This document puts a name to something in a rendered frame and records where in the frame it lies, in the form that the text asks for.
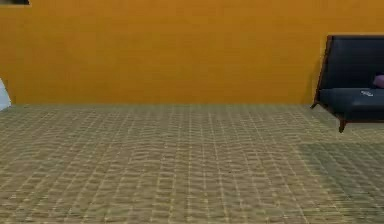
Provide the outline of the dark blue sofa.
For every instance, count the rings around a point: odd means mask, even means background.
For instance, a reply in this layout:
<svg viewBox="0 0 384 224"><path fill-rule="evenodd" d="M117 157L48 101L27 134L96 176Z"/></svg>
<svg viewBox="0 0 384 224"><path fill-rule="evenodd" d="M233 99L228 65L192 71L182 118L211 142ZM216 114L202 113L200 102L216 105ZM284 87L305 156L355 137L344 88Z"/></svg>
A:
<svg viewBox="0 0 384 224"><path fill-rule="evenodd" d="M384 35L328 35L311 109L320 105L335 116L340 133L348 123L384 123L384 88L373 85L377 75L384 75Z"/></svg>

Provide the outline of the white rounded object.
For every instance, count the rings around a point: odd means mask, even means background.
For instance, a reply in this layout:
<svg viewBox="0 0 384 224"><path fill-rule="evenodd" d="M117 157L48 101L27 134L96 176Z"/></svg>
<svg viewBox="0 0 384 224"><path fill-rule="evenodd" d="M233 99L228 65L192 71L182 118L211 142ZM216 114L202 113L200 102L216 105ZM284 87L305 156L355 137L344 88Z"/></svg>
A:
<svg viewBox="0 0 384 224"><path fill-rule="evenodd" d="M3 80L0 78L0 111L12 105L11 99L5 87Z"/></svg>

